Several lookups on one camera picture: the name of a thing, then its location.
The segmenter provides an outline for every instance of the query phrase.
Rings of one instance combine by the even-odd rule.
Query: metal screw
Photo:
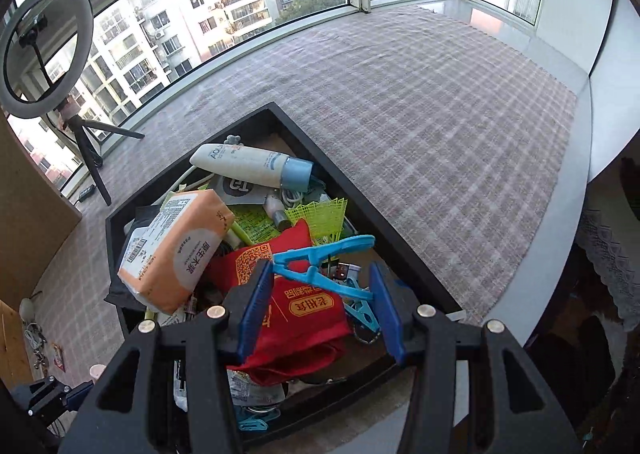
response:
[[[421,317],[433,317],[436,315],[436,309],[428,304],[420,304],[418,306],[418,315]]]
[[[486,323],[486,328],[491,333],[502,333],[506,329],[504,324],[496,319],[489,320],[489,322]]]
[[[207,317],[211,319],[219,319],[220,317],[223,317],[225,313],[226,309],[224,306],[211,306],[207,310]]]
[[[138,330],[140,333],[149,333],[153,331],[156,327],[156,323],[151,319],[143,320],[140,324],[138,324]]]

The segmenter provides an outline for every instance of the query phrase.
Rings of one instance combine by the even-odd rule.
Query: white wall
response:
[[[640,17],[618,0],[609,35],[591,74],[593,136],[589,181],[640,129]]]
[[[536,35],[589,73],[612,0],[543,0]]]

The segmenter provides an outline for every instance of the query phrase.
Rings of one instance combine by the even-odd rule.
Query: small bottle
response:
[[[291,221],[287,218],[284,211],[284,205],[278,196],[278,192],[271,192],[264,201],[264,211],[273,221],[273,224],[279,232],[291,228]]]

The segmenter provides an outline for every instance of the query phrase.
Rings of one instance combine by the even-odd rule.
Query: tripod leg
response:
[[[94,179],[95,185],[98,187],[98,190],[100,191],[104,202],[107,203],[107,206],[111,206],[111,196],[109,196],[109,191],[107,190],[107,187],[105,187],[104,182],[100,177],[100,171],[98,171],[98,167],[96,166],[94,158],[92,157],[91,150],[93,149],[95,152],[95,149],[93,148],[93,145],[91,145],[89,137],[86,135],[82,127],[73,128],[72,130],[74,136],[76,137],[76,143],[78,144],[78,149],[80,150],[80,154],[82,155],[84,164],[86,165],[87,169],[89,169],[89,173]]]
[[[114,132],[116,134],[123,134],[124,136],[130,136],[131,138],[137,138],[141,140],[145,137],[141,132],[135,132],[134,130],[123,129],[122,127],[110,126],[110,124],[103,124],[102,122],[96,122],[95,120],[83,120],[82,124],[85,127],[91,129],[104,130],[106,132]]]

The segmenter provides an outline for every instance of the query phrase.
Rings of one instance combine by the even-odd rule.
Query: storage box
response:
[[[286,152],[297,158],[312,161],[312,173],[326,184],[329,197],[348,199],[347,218],[361,234],[374,235],[376,246],[373,250],[353,254],[351,257],[341,256],[341,260],[361,266],[372,260],[383,260],[415,291],[421,303],[431,304],[445,313],[461,309],[392,225],[275,103],[255,110],[202,144],[223,143],[230,134],[239,134],[245,145]],[[116,275],[114,263],[126,240],[124,225],[134,219],[136,207],[151,205],[190,167],[189,158],[198,147],[199,145],[194,147],[149,181],[107,218],[107,251],[112,277]],[[206,171],[196,170],[184,182],[194,183],[207,174]],[[365,266],[358,278],[363,286],[367,285],[368,275],[368,268]],[[125,336],[143,319],[142,312],[129,309],[118,308],[118,315]],[[318,373],[318,377],[324,379],[338,378],[344,370],[348,370],[345,381],[319,387],[306,396],[296,394],[295,397],[287,399],[280,407],[281,416],[270,422],[267,431],[242,433],[244,448],[286,436],[308,424],[317,423],[324,416],[353,403],[399,373],[400,368],[386,354],[382,339],[370,346],[350,339],[348,346],[353,354],[346,355],[335,365]]]

